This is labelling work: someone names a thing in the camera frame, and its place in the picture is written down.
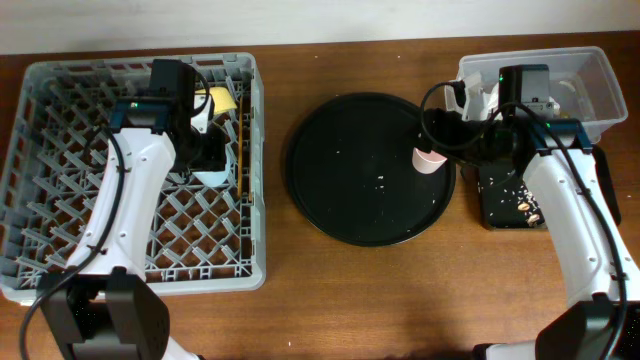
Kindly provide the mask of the blue cup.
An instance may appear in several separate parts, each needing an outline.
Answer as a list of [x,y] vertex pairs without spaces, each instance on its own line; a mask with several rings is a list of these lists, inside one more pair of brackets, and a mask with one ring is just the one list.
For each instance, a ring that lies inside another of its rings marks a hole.
[[193,173],[195,178],[204,186],[216,188],[223,185],[230,173],[232,165],[232,156],[228,151],[225,152],[225,164],[222,170],[218,171],[196,171]]

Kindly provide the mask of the yellow bowl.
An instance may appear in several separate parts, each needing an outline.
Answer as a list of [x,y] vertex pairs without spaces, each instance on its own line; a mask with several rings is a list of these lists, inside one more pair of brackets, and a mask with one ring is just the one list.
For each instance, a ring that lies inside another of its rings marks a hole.
[[194,104],[203,107],[206,114],[218,115],[236,110],[237,105],[230,91],[225,87],[213,87],[208,92],[204,89],[195,92]]

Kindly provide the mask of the pink cup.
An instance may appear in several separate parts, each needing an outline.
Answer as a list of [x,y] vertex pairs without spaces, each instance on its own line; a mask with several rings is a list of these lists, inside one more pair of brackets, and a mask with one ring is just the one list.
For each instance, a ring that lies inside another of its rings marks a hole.
[[445,156],[435,151],[424,152],[418,148],[413,149],[412,165],[421,174],[435,173],[446,161],[447,158]]

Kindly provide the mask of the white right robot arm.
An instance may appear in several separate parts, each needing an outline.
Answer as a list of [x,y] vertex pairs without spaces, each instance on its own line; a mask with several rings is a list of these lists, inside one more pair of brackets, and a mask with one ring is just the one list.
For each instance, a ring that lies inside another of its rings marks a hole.
[[419,113],[428,149],[464,165],[509,160],[543,213],[568,308],[535,339],[480,344],[475,359],[636,359],[639,268],[602,194],[593,146],[575,119],[507,103],[483,121]]

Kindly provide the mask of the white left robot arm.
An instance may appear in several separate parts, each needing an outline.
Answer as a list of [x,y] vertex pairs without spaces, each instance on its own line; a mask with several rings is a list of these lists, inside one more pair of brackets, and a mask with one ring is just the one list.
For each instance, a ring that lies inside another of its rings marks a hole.
[[192,359],[170,335],[167,306],[146,284],[146,247],[167,175],[224,165],[224,137],[204,126],[209,93],[125,98],[107,128],[108,160],[89,222],[58,273],[43,276],[19,332],[41,312],[66,359]]

